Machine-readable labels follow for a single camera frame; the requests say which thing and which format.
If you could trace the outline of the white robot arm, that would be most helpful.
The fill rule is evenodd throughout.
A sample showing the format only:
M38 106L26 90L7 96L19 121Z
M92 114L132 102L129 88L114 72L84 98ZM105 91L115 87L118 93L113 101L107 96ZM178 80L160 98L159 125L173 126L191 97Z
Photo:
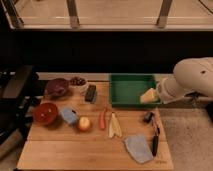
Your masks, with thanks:
M193 92L213 97L213 57L179 61L173 74L163 78L155 88L145 91L140 96L140 102L152 103L160 100L168 104Z

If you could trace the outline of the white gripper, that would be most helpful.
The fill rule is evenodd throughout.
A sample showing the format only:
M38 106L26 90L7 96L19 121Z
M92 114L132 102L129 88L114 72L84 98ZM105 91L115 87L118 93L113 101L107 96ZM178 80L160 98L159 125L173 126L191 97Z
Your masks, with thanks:
M163 103L171 103L183 97L183 88L173 77L163 78L157 83L156 90L150 88L140 96L140 102L152 103L158 100L158 96Z

